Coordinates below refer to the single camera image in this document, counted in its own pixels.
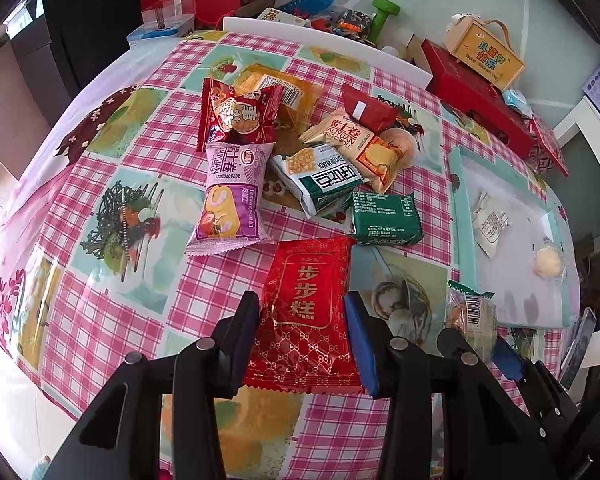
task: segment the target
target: red candy wrapper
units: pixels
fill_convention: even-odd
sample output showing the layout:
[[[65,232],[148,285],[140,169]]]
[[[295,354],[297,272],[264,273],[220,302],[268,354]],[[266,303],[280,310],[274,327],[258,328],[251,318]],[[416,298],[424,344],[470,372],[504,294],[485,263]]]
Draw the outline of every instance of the red candy wrapper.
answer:
[[[347,114],[376,135],[394,125],[398,112],[391,105],[347,84],[342,85],[340,95]]]
[[[238,96],[231,86],[205,77],[197,150],[201,152],[206,142],[275,142],[273,121],[283,90],[282,85],[275,85]]]
[[[363,392],[344,317],[352,243],[344,236],[280,242],[244,384],[312,394]]]

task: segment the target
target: blue gripper pad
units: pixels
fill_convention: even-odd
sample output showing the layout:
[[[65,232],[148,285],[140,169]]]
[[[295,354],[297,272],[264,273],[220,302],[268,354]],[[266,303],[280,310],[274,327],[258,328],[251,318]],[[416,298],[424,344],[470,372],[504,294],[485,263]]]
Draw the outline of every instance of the blue gripper pad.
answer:
[[[522,379],[522,359],[500,336],[493,347],[493,364],[507,379],[514,381]]]
[[[348,292],[344,297],[344,309],[347,319],[347,331],[349,333],[349,344],[356,361],[358,374],[362,385],[370,396],[375,396],[380,391],[378,376],[376,375],[376,359],[369,335],[363,326],[360,314],[356,309],[356,303],[362,302],[358,293]]]

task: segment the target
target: round pastry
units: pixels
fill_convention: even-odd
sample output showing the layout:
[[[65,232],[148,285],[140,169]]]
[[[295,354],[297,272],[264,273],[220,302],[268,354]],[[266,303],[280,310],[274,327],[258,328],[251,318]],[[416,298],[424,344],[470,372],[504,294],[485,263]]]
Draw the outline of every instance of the round pastry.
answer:
[[[553,246],[545,246],[536,253],[536,274],[544,279],[556,278],[562,274],[564,264],[560,251]]]

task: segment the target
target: green snack package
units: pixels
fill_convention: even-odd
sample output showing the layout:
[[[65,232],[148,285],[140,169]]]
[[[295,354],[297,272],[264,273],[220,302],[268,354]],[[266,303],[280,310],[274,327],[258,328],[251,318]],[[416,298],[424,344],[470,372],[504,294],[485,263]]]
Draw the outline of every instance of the green snack package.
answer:
[[[358,170],[327,144],[303,148],[293,156],[272,156],[270,164],[307,218],[364,182]]]
[[[422,223],[407,196],[354,191],[351,194],[352,236],[360,244],[403,245],[422,240]]]

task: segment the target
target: wooden box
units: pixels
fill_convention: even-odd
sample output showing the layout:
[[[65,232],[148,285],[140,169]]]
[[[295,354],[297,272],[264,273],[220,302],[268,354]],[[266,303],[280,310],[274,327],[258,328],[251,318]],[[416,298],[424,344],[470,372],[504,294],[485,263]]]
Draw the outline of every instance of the wooden box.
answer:
[[[503,44],[487,28],[497,23],[504,31],[507,44]],[[448,51],[500,90],[509,88],[525,63],[513,52],[509,31],[498,20],[479,22],[472,16],[461,18],[445,36]]]

